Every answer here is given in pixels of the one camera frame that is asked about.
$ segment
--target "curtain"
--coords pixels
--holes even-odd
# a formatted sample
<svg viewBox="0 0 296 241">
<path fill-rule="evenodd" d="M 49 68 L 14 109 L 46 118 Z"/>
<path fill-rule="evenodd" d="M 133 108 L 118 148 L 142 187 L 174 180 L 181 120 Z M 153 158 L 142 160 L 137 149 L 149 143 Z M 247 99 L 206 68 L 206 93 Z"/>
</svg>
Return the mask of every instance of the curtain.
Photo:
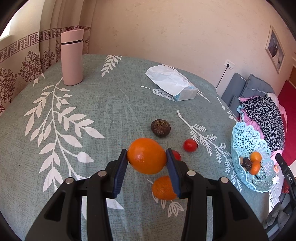
<svg viewBox="0 0 296 241">
<path fill-rule="evenodd" d="M 13 16 L 9 35 L 0 39 L 0 116 L 30 82 L 60 61 L 62 32 L 84 29 L 83 54 L 88 54 L 96 1 L 29 0 Z"/>
</svg>

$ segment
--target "pink thermos bottle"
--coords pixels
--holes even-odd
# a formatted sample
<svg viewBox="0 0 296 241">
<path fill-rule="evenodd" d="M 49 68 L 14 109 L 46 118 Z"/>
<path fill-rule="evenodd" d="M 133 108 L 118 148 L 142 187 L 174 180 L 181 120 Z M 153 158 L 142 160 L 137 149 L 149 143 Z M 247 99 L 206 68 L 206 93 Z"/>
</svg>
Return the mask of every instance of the pink thermos bottle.
<svg viewBox="0 0 296 241">
<path fill-rule="evenodd" d="M 61 61 L 65 85 L 76 85 L 82 81 L 83 29 L 61 34 Z"/>
</svg>

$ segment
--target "orange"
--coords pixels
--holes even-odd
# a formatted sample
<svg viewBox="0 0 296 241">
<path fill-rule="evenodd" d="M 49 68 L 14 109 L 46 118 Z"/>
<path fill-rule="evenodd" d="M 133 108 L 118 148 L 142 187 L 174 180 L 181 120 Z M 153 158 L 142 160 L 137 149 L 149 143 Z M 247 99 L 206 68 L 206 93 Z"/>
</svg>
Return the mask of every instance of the orange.
<svg viewBox="0 0 296 241">
<path fill-rule="evenodd" d="M 173 200 L 177 197 L 169 176 L 158 178 L 152 185 L 152 192 L 154 196 L 162 200 Z"/>
<path fill-rule="evenodd" d="M 259 152 L 257 151 L 254 151 L 251 155 L 250 155 L 250 160 L 251 162 L 255 162 L 255 161 L 258 161 L 258 162 L 261 162 L 262 160 L 262 156 Z"/>
<path fill-rule="evenodd" d="M 156 174 L 166 165 L 164 149 L 150 138 L 139 138 L 129 147 L 127 158 L 134 169 L 143 174 Z"/>
<path fill-rule="evenodd" d="M 260 162 L 255 161 L 255 162 L 252 163 L 252 168 L 251 168 L 251 170 L 249 172 L 252 175 L 256 175 L 259 172 L 260 168 L 261 168 Z"/>
</svg>

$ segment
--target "framed picture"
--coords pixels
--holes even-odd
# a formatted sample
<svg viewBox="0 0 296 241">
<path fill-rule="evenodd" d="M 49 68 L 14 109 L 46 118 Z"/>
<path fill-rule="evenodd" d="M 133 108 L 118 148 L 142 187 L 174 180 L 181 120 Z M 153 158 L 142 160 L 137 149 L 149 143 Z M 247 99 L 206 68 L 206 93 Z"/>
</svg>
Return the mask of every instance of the framed picture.
<svg viewBox="0 0 296 241">
<path fill-rule="evenodd" d="M 285 53 L 273 26 L 270 26 L 268 41 L 265 49 L 279 74 L 285 59 Z"/>
</svg>

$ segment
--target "thermos lid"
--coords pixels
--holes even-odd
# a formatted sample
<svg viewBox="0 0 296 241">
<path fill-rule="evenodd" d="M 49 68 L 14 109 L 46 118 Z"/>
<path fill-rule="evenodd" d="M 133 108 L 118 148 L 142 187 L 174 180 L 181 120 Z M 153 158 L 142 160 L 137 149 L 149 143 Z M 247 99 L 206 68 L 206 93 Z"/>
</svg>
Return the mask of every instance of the thermos lid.
<svg viewBox="0 0 296 241">
<path fill-rule="evenodd" d="M 83 29 L 75 29 L 61 34 L 61 43 L 70 43 L 74 41 L 83 40 Z"/>
</svg>

